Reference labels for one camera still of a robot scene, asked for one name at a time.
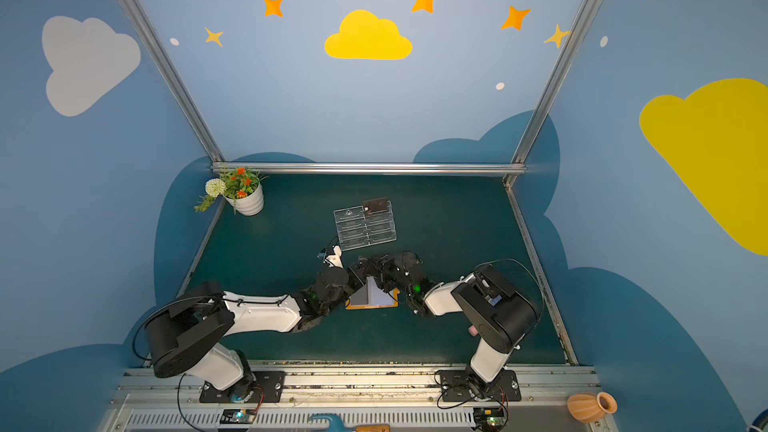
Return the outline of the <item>yellow leather card holder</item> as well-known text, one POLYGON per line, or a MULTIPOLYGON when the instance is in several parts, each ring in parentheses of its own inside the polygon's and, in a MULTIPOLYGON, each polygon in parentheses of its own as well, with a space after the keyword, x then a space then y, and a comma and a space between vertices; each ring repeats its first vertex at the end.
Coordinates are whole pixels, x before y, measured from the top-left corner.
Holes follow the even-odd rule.
POLYGON ((353 293, 346 301, 346 310, 372 310, 382 308, 394 308, 399 305, 399 290, 394 288, 390 292, 381 289, 374 277, 368 276, 365 285, 353 293))

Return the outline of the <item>clear plastic organizer tray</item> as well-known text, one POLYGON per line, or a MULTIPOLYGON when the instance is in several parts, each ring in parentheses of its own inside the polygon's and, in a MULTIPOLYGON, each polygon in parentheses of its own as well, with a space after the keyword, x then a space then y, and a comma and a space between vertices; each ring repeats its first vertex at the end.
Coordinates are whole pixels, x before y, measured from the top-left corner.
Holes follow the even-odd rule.
POLYGON ((339 247, 343 252, 397 240, 391 201, 389 211, 384 214, 366 217, 361 204, 337 209, 333 212, 333 217, 339 247))

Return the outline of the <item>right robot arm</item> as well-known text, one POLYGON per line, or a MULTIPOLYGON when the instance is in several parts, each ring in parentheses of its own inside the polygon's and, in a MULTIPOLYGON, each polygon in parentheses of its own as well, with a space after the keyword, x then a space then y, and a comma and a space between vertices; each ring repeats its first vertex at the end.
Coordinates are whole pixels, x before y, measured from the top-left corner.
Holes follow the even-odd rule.
POLYGON ((480 337, 468 368, 479 392, 495 385, 513 352, 536 327, 542 306, 498 271, 492 262, 476 266, 453 282, 433 282, 413 252, 375 256, 371 274, 384 292, 398 290, 415 315, 462 313, 480 337))

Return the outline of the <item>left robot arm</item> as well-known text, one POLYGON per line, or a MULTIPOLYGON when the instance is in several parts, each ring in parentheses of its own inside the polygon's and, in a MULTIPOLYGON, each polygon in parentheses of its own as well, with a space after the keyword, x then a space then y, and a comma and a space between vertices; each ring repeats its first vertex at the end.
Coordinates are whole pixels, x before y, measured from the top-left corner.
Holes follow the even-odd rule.
POLYGON ((256 297, 205 282, 152 313, 142 324, 158 378, 184 373, 218 390, 243 381, 246 359, 221 339, 251 332, 310 330, 366 285, 349 268, 328 265, 307 288, 278 297, 256 297))

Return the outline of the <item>potted flower plant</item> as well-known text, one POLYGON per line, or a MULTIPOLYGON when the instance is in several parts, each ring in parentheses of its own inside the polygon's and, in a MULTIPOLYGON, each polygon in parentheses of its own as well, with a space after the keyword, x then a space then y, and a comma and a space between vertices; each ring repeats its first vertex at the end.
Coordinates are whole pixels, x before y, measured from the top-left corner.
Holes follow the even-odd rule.
POLYGON ((244 216, 257 215, 264 207, 261 176, 245 167, 220 172, 217 178, 206 181, 204 192, 194 206, 195 212, 205 212, 218 198, 223 198, 236 213, 244 216))

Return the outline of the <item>left controller board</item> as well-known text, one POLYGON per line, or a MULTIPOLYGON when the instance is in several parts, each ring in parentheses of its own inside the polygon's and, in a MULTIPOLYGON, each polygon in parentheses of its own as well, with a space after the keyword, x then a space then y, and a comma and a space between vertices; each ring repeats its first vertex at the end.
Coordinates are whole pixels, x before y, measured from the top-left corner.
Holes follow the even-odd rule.
POLYGON ((247 425, 254 423, 257 415, 255 409, 225 409, 220 418, 221 425, 247 425))

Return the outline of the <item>controller board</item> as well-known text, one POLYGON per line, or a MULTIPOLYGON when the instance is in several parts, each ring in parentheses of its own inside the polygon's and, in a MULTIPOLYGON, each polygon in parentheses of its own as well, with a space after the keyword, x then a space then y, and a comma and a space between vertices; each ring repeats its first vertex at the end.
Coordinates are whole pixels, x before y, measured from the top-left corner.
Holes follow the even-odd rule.
POLYGON ((501 408, 479 408, 473 409, 473 431, 479 432, 500 432, 508 422, 507 413, 501 408))
POLYGON ((255 409, 225 409, 220 418, 221 425, 247 425, 254 423, 257 415, 255 409))

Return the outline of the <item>right controller board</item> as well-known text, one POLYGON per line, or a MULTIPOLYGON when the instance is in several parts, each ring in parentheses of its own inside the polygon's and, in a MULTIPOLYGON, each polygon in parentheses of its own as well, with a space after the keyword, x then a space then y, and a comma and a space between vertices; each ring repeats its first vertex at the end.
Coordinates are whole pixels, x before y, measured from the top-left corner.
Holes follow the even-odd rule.
POLYGON ((473 431, 479 432, 500 432, 508 422, 507 413, 501 408, 479 408, 473 409, 473 431))

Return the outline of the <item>terracotta clay vase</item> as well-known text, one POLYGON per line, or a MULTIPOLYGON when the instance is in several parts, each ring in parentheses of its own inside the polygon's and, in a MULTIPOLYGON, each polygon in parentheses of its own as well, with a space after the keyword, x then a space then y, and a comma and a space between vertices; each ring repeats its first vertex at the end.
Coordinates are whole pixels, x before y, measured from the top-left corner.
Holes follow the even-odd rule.
POLYGON ((615 414, 618 410, 618 403, 607 392, 579 393, 567 399, 567 409, 575 420, 591 423, 601 420, 606 415, 615 414))

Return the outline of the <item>aluminium frame rear bar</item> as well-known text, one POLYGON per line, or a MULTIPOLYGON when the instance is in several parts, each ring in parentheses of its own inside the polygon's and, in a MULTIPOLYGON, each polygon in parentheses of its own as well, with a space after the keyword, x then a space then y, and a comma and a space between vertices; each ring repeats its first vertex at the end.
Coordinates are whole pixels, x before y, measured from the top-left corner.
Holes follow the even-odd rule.
POLYGON ((291 175, 418 175, 418 176, 506 176, 522 175, 523 164, 429 164, 429 163, 276 163, 214 162, 212 170, 221 172, 245 168, 267 174, 291 175))

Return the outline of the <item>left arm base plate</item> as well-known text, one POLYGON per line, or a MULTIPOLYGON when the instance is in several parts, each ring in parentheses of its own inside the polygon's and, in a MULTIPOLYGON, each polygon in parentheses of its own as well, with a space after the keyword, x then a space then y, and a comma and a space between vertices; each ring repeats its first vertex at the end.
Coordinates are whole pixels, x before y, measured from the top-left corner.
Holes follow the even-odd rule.
POLYGON ((232 386, 219 390, 205 382, 200 403, 256 404, 281 400, 286 374, 282 371, 251 371, 232 386))

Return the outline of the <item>aluminium front rail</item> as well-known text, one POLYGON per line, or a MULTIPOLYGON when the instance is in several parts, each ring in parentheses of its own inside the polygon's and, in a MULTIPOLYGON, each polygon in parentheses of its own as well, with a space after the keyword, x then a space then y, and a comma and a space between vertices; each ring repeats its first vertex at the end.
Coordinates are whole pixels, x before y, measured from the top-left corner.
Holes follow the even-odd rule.
MULTIPOLYGON (((471 431, 477 402, 442 401, 434 378, 438 370, 463 370, 459 364, 341 364, 252 362, 257 371, 286 374, 278 403, 200 403, 203 381, 194 377, 159 379, 148 368, 128 370, 102 419, 101 431, 310 431, 327 421, 313 414, 337 414, 349 428, 388 424, 394 431, 471 431), (255 409, 250 426, 221 425, 225 409, 255 409)), ((587 366, 522 365, 517 375, 522 400, 499 402, 510 431, 615 431, 607 415, 581 423, 566 408, 577 393, 599 393, 601 384, 587 366)))

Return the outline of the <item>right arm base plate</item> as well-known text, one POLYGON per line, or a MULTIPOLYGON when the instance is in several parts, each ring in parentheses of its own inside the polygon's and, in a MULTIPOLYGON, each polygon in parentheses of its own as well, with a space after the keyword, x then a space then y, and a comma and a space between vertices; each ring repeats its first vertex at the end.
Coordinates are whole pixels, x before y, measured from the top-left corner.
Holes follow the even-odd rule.
POLYGON ((495 400, 505 403, 522 400, 517 375, 512 370, 503 369, 488 383, 468 370, 438 370, 434 378, 444 402, 495 400))

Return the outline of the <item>teal handled tool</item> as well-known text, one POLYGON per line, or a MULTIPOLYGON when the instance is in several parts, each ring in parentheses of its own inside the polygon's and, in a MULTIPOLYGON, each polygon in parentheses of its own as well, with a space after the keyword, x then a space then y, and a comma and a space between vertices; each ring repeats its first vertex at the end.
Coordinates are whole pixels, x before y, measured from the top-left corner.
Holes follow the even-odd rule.
POLYGON ((388 424, 360 425, 349 428, 337 414, 313 414, 311 421, 327 421, 328 427, 325 432, 390 432, 391 427, 388 424))

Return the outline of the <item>aluminium frame right post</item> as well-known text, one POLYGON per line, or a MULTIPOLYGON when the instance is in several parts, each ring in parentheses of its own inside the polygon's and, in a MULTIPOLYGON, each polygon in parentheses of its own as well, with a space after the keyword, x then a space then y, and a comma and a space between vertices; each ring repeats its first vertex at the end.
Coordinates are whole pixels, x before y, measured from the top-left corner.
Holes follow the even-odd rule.
POLYGON ((526 160, 566 81, 602 2, 603 0, 583 0, 580 4, 571 25, 571 33, 566 38, 566 43, 560 48, 542 95, 516 147, 510 164, 513 175, 522 175, 524 173, 526 160))

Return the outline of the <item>aluminium frame post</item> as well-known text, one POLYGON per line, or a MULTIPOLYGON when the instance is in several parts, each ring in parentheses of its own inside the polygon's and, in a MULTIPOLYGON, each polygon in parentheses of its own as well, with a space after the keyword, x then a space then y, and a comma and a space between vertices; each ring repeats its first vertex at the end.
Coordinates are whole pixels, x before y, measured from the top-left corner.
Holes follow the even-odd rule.
POLYGON ((140 0, 117 0, 149 56, 157 67, 182 114, 190 124, 203 149, 213 162, 224 162, 225 157, 195 104, 181 75, 174 66, 140 0))
POLYGON ((542 95, 516 147, 510 164, 513 175, 522 175, 524 173, 526 160, 566 81, 602 2, 603 0, 583 0, 580 4, 571 25, 571 33, 566 38, 566 43, 560 48, 542 95))

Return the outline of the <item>aluminium frame left post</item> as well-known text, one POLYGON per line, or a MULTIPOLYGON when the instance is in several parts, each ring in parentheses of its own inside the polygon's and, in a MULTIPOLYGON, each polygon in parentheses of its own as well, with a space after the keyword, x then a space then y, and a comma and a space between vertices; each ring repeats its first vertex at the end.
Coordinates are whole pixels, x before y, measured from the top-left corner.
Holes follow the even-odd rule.
POLYGON ((149 56, 157 67, 182 114, 190 124, 203 149, 213 162, 224 162, 225 157, 195 104, 181 75, 174 66, 140 0, 117 0, 149 56))

